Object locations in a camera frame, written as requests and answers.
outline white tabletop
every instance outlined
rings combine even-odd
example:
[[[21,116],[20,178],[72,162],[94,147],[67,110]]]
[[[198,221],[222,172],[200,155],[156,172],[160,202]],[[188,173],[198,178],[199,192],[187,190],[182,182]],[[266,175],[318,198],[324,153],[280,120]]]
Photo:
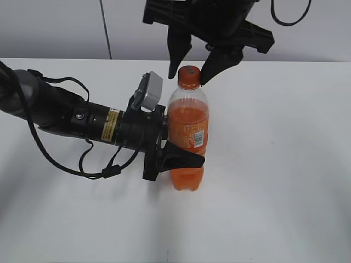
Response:
[[[162,104],[176,88],[166,61],[3,62],[76,77],[92,102],[120,110],[145,72],[165,78]],[[342,63],[243,62],[213,79],[203,87],[210,140],[196,192],[174,190],[167,173],[143,180],[143,154],[111,179],[65,174],[25,121],[1,113],[0,262],[351,262],[350,73]],[[84,141],[39,134],[77,169]],[[86,169],[101,171],[115,150],[96,143]]]

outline plastic bottle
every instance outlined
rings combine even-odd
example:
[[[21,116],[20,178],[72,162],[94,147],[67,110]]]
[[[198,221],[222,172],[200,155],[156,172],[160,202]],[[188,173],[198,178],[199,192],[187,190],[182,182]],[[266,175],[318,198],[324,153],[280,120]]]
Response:
[[[184,66],[178,71],[178,89],[168,103],[168,139],[183,149],[204,156],[208,119],[208,102],[200,89],[200,70],[195,66]],[[171,177],[177,190],[195,191],[203,177],[203,167],[171,170]]]

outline orange bottle cap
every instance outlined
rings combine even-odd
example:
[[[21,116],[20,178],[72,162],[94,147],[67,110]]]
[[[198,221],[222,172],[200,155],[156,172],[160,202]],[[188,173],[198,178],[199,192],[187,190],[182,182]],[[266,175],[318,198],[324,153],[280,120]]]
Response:
[[[183,89],[196,89],[200,86],[200,69],[184,66],[178,71],[178,85]]]

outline white wall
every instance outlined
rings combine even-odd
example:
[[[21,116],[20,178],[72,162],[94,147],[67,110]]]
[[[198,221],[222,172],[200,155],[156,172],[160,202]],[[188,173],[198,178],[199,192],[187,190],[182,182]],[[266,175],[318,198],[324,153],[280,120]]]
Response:
[[[296,20],[308,0],[276,0],[284,21]],[[145,0],[103,0],[113,59],[167,60],[167,27],[142,24]],[[314,0],[299,25],[282,27],[270,0],[256,3],[249,21],[273,31],[269,54],[245,49],[245,60],[351,61],[350,0]],[[99,0],[11,0],[1,3],[0,57],[107,59]],[[193,40],[189,60],[208,56]]]

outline orange liquid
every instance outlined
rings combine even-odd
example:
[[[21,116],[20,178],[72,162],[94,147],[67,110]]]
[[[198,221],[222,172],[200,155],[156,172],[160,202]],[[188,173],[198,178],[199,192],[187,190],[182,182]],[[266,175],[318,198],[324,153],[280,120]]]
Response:
[[[199,100],[180,99],[171,103],[168,109],[169,140],[187,151],[204,156],[208,140],[208,112],[208,106]],[[191,137],[189,127],[204,129],[202,146],[188,144],[188,139],[194,137]],[[175,189],[195,191],[203,177],[203,167],[171,170],[171,177]]]

